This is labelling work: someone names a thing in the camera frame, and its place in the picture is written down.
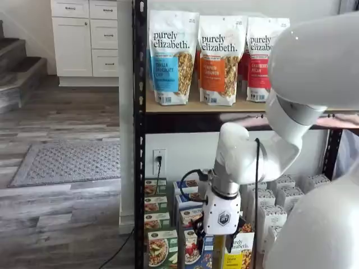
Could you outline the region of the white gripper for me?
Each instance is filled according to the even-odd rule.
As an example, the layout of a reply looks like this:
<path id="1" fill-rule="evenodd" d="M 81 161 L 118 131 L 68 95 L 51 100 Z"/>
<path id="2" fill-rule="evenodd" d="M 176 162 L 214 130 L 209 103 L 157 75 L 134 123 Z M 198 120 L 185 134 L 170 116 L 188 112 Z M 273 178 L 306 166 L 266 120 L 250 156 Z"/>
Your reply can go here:
<path id="1" fill-rule="evenodd" d="M 206 193 L 207 202 L 203 205 L 204 214 L 198 219 L 191 220 L 191 226 L 197 236 L 196 245 L 202 254 L 205 245 L 205 237 L 209 235 L 227 235 L 225 247 L 228 253 L 234 248 L 234 240 L 243 232 L 246 224 L 240 216 L 241 198 L 237 195 L 234 199 L 223 199 L 214 192 Z"/>

